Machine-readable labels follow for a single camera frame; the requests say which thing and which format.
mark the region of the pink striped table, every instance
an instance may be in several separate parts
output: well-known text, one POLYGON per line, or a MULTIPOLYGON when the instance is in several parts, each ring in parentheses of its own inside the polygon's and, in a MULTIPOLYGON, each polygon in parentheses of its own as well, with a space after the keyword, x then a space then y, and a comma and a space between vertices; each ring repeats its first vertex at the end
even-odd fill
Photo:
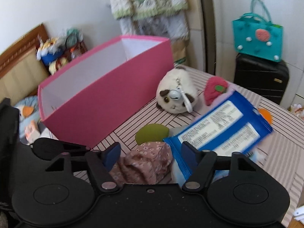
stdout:
MULTIPOLYGON (((121 155, 125 155, 136 146, 136 132, 149 123, 159 123, 168 128, 188 125, 200 115, 206 113, 206 106, 203 104, 203 90, 210 74, 187 67, 188 72, 198 90, 201 104, 196 105, 195 110, 190 113, 170 114, 156 108, 156 100, 151 100, 135 115, 130 117, 121 126, 109 134, 94 149, 105 150, 114 141, 121 144, 121 155)), ((265 108, 273 116, 274 132, 263 140, 259 145, 259 151, 265 155, 259 166, 267 171, 272 177, 280 182, 289 192, 290 206, 282 221, 288 226, 292 213, 297 207, 302 189, 304 186, 304 122, 289 113, 277 104, 253 93, 245 88, 238 87, 238 91, 245 96, 256 108, 265 108)), ((86 181, 88 180, 85 171, 75 173, 86 181)), ((168 174, 160 183, 171 182, 168 174)))

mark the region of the white plush hamster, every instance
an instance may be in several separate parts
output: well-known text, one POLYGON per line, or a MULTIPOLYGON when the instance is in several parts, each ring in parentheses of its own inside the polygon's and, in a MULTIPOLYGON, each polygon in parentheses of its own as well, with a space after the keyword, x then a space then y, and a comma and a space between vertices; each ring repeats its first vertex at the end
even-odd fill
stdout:
POLYGON ((188 72, 183 67, 178 66, 170 70, 159 83, 156 91, 157 107, 173 114, 187 111, 184 99, 180 97, 178 84, 180 84, 192 107, 195 106, 198 99, 197 90, 188 72))

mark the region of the white cloth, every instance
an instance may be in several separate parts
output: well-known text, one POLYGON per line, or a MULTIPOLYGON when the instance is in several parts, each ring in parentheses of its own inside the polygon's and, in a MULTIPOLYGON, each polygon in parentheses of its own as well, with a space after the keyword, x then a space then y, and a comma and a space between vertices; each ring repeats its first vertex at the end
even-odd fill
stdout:
POLYGON ((189 39, 183 10, 186 0, 110 0, 112 14, 120 20, 122 34, 189 39))

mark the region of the green plush toy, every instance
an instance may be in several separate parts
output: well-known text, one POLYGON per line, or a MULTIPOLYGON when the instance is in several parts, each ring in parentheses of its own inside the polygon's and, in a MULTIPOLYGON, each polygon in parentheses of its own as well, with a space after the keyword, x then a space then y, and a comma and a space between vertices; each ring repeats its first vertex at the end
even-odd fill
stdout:
POLYGON ((168 137, 169 128, 162 124, 147 124, 143 126, 135 135, 135 140, 138 145, 151 141, 163 141, 168 137))

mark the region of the teal felt bag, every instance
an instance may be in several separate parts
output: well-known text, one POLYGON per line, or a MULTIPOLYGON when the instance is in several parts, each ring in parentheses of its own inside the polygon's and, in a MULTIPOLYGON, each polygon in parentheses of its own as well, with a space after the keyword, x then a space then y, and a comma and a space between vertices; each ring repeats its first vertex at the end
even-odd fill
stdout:
POLYGON ((271 21, 270 14, 261 0, 252 0, 250 13, 232 21, 235 50, 274 62, 280 62, 282 56, 283 27, 271 21), (255 1, 259 2, 268 21, 254 13, 255 1))

